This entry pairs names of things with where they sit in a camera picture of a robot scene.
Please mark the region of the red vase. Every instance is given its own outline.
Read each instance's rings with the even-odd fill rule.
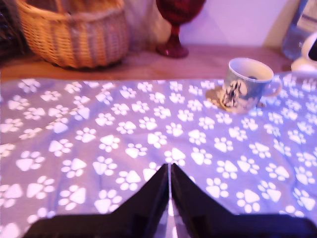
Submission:
[[[157,45],[161,55],[183,58],[188,56],[188,49],[179,41],[179,27],[190,22],[203,8],[206,0],[157,0],[157,6],[162,17],[171,23],[172,30],[165,44]]]

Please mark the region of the paw print pattern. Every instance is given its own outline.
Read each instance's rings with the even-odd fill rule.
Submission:
[[[113,125],[115,118],[110,113],[99,113],[98,118],[96,118],[96,123],[100,126]]]
[[[71,147],[73,147],[73,144],[67,139],[62,139],[60,141],[53,140],[50,143],[49,151],[53,152],[55,156],[60,157],[63,154],[69,153]]]
[[[179,110],[177,117],[183,121],[192,121],[194,119],[194,114],[189,112],[189,110]]]
[[[309,194],[305,190],[299,190],[294,188],[293,192],[294,197],[297,199],[298,205],[305,207],[308,211],[312,211],[316,201],[310,198]]]
[[[23,122],[21,119],[5,119],[3,124],[0,124],[0,132],[7,133],[7,132],[16,132],[23,126]]]
[[[314,184],[315,179],[313,178],[313,173],[306,171],[304,167],[294,167],[296,172],[296,179],[304,185]]]
[[[98,175],[111,176],[118,166],[112,158],[105,159],[104,156],[98,156],[97,161],[93,162],[93,167]]]
[[[21,98],[19,95],[13,96],[12,100],[8,101],[8,107],[10,110],[23,110],[30,104],[27,99]]]
[[[46,176],[38,178],[37,183],[31,183],[27,187],[26,196],[28,198],[36,197],[37,199],[46,198],[47,193],[53,192],[55,189],[52,184],[54,179],[48,179]]]
[[[213,129],[214,128],[214,120],[209,117],[199,118],[199,126],[201,126],[203,129]]]
[[[288,171],[283,166],[276,166],[273,163],[269,163],[265,170],[269,172],[268,175],[272,179],[277,178],[279,181],[285,181],[289,178]]]
[[[291,148],[289,146],[284,146],[283,142],[279,142],[277,139],[273,140],[274,148],[277,149],[282,155],[286,155],[287,157],[292,156]]]
[[[83,204],[86,200],[86,189],[77,185],[70,186],[67,190],[59,193],[62,197],[58,204],[65,206],[66,211],[73,210],[77,204]]]
[[[87,166],[84,161],[78,158],[73,160],[64,160],[63,165],[64,167],[61,168],[61,171],[66,173],[66,176],[69,179],[73,177],[80,177],[84,173],[84,168]]]
[[[225,123],[227,125],[232,123],[232,119],[230,118],[228,113],[218,113],[216,114],[217,122]]]
[[[203,132],[200,132],[199,130],[192,130],[188,133],[189,136],[189,142],[200,145],[201,143],[206,143],[206,134]]]
[[[259,155],[259,157],[262,159],[264,159],[265,157],[271,158],[269,148],[263,144],[256,142],[255,144],[250,144],[249,148],[252,150],[253,154]]]
[[[215,138],[214,147],[223,153],[233,150],[232,141],[227,140],[225,137],[222,137],[221,139]]]
[[[160,148],[162,145],[167,144],[166,136],[160,131],[148,134],[148,143],[154,145],[155,148]]]
[[[198,149],[196,147],[193,148],[193,152],[191,153],[192,159],[198,165],[211,165],[212,155],[207,153],[204,149]]]
[[[224,162],[222,160],[219,160],[217,162],[217,165],[218,165],[217,172],[221,173],[225,179],[228,179],[228,178],[237,179],[236,172],[238,171],[238,168],[233,163],[231,163],[231,161],[226,160]]]
[[[281,192],[276,189],[275,184],[272,182],[261,181],[258,185],[258,189],[262,192],[262,197],[266,200],[272,200],[273,202],[278,202],[281,198]]]
[[[237,192],[238,206],[243,207],[246,213],[251,213],[252,211],[258,212],[260,210],[260,205],[258,201],[260,197],[249,189],[244,190],[244,192]]]
[[[95,208],[100,214],[113,212],[119,207],[119,203],[122,201],[122,197],[117,195],[117,191],[114,189],[101,190],[99,192],[99,200],[95,201]]]
[[[219,178],[215,178],[215,179],[208,178],[207,185],[208,187],[206,187],[206,191],[214,198],[229,196],[229,193],[227,191],[228,185],[224,182],[221,182]]]
[[[115,180],[116,183],[120,184],[120,189],[135,191],[138,188],[137,183],[141,181],[140,176],[134,170],[127,172],[119,172],[119,178]]]
[[[257,175],[258,170],[260,169],[260,167],[255,164],[254,159],[247,159],[244,155],[240,157],[240,160],[238,160],[237,163],[240,169],[245,173],[250,172],[253,175]]]

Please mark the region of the black object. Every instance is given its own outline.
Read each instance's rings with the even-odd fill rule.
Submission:
[[[201,191],[175,164],[171,166],[171,191],[192,238],[317,238],[316,226],[305,218],[231,214]],[[39,220],[24,237],[152,238],[168,196],[168,168],[164,164],[113,213]]]

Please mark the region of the white paw print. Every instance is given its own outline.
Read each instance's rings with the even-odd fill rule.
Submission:
[[[121,196],[117,196],[117,191],[114,189],[101,190],[99,192],[99,200],[95,201],[95,208],[100,214],[105,214],[108,212],[113,212],[119,207],[119,203],[122,201]]]
[[[268,113],[268,119],[275,124],[283,124],[283,117],[277,113]]]
[[[127,111],[129,111],[130,108],[124,103],[122,103],[122,104],[115,103],[115,104],[113,104],[113,107],[111,108],[111,110],[113,110],[114,114],[116,114],[116,115],[125,116],[125,115],[127,115]]]
[[[144,93],[152,92],[153,85],[148,82],[138,83],[138,89]]]
[[[228,185],[224,182],[221,182],[219,178],[208,178],[206,182],[208,185],[208,187],[206,187],[206,191],[214,198],[229,196],[229,193],[227,191]]]
[[[258,127],[259,127],[253,118],[251,118],[251,119],[244,118],[243,120],[241,120],[241,123],[243,125],[243,128],[250,129],[252,131],[258,129]]]
[[[106,105],[110,105],[110,103],[113,101],[109,91],[102,91],[100,94],[96,95],[96,99]]]
[[[126,86],[122,87],[120,93],[125,99],[135,98],[135,95],[137,94],[137,92],[134,91],[132,88],[127,88]]]
[[[72,82],[69,83],[65,86],[64,90],[67,91],[68,93],[75,93],[75,92],[80,92],[81,88],[83,86],[79,82]]]
[[[25,107],[28,107],[30,104],[25,98],[21,98],[19,95],[13,96],[12,100],[8,101],[8,107],[10,110],[23,110]]]
[[[290,140],[295,141],[297,144],[305,144],[306,139],[302,133],[299,133],[298,130],[288,131],[287,132]]]
[[[113,162],[112,158],[105,159],[104,156],[98,156],[97,161],[93,162],[93,167],[98,175],[113,175],[113,170],[118,166]]]
[[[171,95],[169,96],[169,99],[173,102],[173,103],[184,103],[185,102],[185,97],[183,97],[181,94],[179,93],[171,93]]]
[[[96,123],[100,126],[113,125],[115,118],[110,113],[99,113],[98,118],[96,118]]]
[[[38,151],[24,151],[21,154],[21,159],[17,160],[15,164],[22,171],[37,170],[42,166],[44,160],[45,158]]]
[[[140,128],[154,130],[158,125],[154,118],[143,117],[143,119],[139,120]]]
[[[121,190],[131,190],[135,191],[138,188],[137,183],[141,181],[140,176],[134,170],[127,172],[127,171],[120,171],[119,178],[115,180],[116,183],[120,184]]]
[[[299,190],[294,188],[293,192],[294,197],[297,199],[298,205],[305,207],[308,211],[312,211],[316,201],[310,198],[309,194],[305,190]]]
[[[128,144],[128,148],[125,149],[125,153],[131,156],[133,159],[138,156],[145,156],[147,154],[147,148],[143,147],[141,144]]]
[[[7,132],[16,132],[23,126],[23,122],[21,119],[5,119],[3,124],[0,124],[0,132],[1,133],[7,133]]]
[[[105,150],[106,152],[111,152],[112,149],[119,148],[118,143],[120,142],[120,139],[117,137],[114,137],[113,135],[107,135],[100,139],[101,144],[99,145],[99,149]]]
[[[77,185],[72,185],[68,190],[63,190],[59,193],[62,197],[58,204],[65,206],[66,211],[73,210],[77,204],[83,204],[86,200],[86,189]]]
[[[189,142],[200,145],[201,143],[206,143],[206,134],[203,132],[200,132],[199,130],[192,130],[188,133],[189,136]]]
[[[283,108],[283,110],[281,111],[281,114],[286,119],[291,119],[291,120],[296,120],[297,119],[297,113],[294,112],[292,109]]]
[[[313,173],[310,171],[306,171],[303,166],[300,167],[294,167],[294,170],[296,172],[296,178],[299,182],[301,182],[304,185],[308,185],[315,183],[315,179],[313,178]]]
[[[177,117],[183,121],[192,121],[194,119],[194,114],[189,112],[189,110],[179,110]]]
[[[165,161],[167,163],[175,163],[179,166],[185,166],[185,158],[186,155],[181,152],[179,149],[177,148],[172,148],[171,151],[165,151],[164,155],[166,156]]]
[[[276,137],[281,136],[281,132],[279,131],[279,128],[276,126],[273,126],[271,124],[265,124],[264,129],[266,130],[267,134],[274,135]]]
[[[247,159],[244,155],[240,157],[240,160],[238,160],[237,163],[240,169],[245,173],[250,172],[253,175],[257,175],[258,170],[260,169],[260,167],[255,164],[254,159]]]
[[[169,88],[175,92],[183,91],[183,85],[177,81],[170,81]]]
[[[307,167],[315,166],[317,167],[317,158],[314,155],[311,155],[309,153],[297,153],[299,162],[305,163]]]
[[[58,98],[61,96],[61,94],[57,91],[45,91],[43,95],[41,95],[41,98],[46,101],[57,101]]]
[[[150,108],[147,103],[142,103],[141,101],[137,101],[135,104],[132,104],[132,110],[134,112],[145,113]]]
[[[33,138],[34,136],[36,136],[36,134],[39,133],[40,131],[42,131],[41,128],[26,129],[23,131],[24,134],[20,135],[19,138],[21,140],[30,139],[30,138]]]
[[[227,125],[232,123],[232,119],[230,118],[228,113],[218,113],[216,114],[217,122],[225,123]]]
[[[136,128],[136,125],[131,121],[120,122],[118,124],[117,131],[119,131],[121,134],[133,134]]]
[[[265,170],[269,172],[268,175],[272,179],[277,178],[279,181],[285,181],[289,178],[289,174],[283,166],[276,166],[273,163],[269,163]]]
[[[69,179],[81,176],[84,173],[83,169],[87,166],[84,161],[78,158],[73,160],[64,160],[63,165],[64,167],[61,168],[61,171],[66,173],[66,176]]]
[[[67,113],[68,113],[68,108],[67,107],[63,107],[62,105],[57,105],[55,108],[50,108],[49,109],[48,115],[50,117],[61,118]]]
[[[164,108],[162,106],[159,106],[157,108],[154,108],[154,115],[156,117],[159,117],[161,119],[165,119],[166,117],[170,117],[171,113],[168,108]]]
[[[166,132],[167,134],[179,137],[181,134],[183,134],[182,125],[172,122],[170,125],[166,126]]]
[[[199,102],[197,99],[195,100],[189,100],[187,107],[190,108],[192,111],[201,111],[203,108],[203,104]]]
[[[238,141],[243,141],[248,139],[245,130],[241,130],[239,127],[229,128],[229,135],[231,138],[236,138]]]
[[[155,162],[149,163],[148,169],[143,169],[143,177],[144,180],[147,182],[149,181],[152,176],[160,169],[160,166],[158,166]]]
[[[303,212],[296,210],[295,207],[292,205],[286,206],[285,211],[279,211],[279,214],[288,214],[292,217],[304,217],[305,216],[303,214]]]
[[[73,143],[70,143],[67,139],[60,141],[53,140],[50,143],[49,151],[53,152],[55,156],[60,157],[63,154],[69,153],[71,147],[73,147]]]
[[[231,163],[231,161],[226,160],[224,162],[222,160],[219,160],[217,162],[217,165],[218,165],[217,172],[221,173],[225,179],[228,179],[228,178],[237,179],[236,172],[238,172],[238,168],[233,163]]]
[[[41,84],[33,78],[22,79],[21,82],[18,83],[18,87],[25,93],[35,93],[40,86]]]
[[[55,189],[52,184],[55,182],[54,179],[48,179],[46,176],[41,176],[38,178],[36,183],[31,183],[27,187],[26,197],[37,199],[46,198],[47,193],[53,192]]]
[[[269,148],[263,144],[256,142],[255,144],[250,144],[249,148],[252,150],[253,154],[259,155],[259,157],[262,159],[264,159],[265,157],[271,158]]]
[[[190,154],[192,159],[198,165],[211,165],[212,155],[207,153],[204,149],[198,149],[196,147],[193,148],[193,152]]]
[[[237,204],[239,207],[244,207],[246,213],[251,213],[252,211],[258,212],[260,210],[260,205],[258,201],[260,197],[249,189],[244,190],[244,192],[237,192],[237,198],[239,199]]]
[[[83,130],[76,131],[77,135],[75,136],[75,139],[84,143],[88,143],[96,138],[96,132],[97,131],[95,129],[89,129],[88,127],[85,127]]]
[[[162,93],[156,92],[155,94],[150,93],[150,100],[155,103],[163,104],[165,102],[165,96]]]
[[[192,93],[194,95],[199,95],[201,96],[203,94],[203,90],[197,86],[189,85],[189,93]]]
[[[214,128],[214,120],[209,117],[199,118],[199,126],[201,126],[203,129],[213,129]]]
[[[222,137],[221,139],[215,138],[214,147],[223,153],[233,150],[232,141],[227,140],[225,137]]]
[[[273,140],[274,148],[277,149],[282,155],[286,155],[287,157],[292,156],[291,148],[289,146],[285,146],[283,142],[278,141],[277,139]]]
[[[272,200],[273,202],[278,202],[281,198],[281,192],[276,190],[275,184],[272,182],[261,181],[261,184],[258,185],[258,189],[262,192],[262,197],[266,200]]]
[[[160,131],[148,134],[148,143],[154,145],[155,148],[160,148],[162,145],[167,144],[166,136]]]

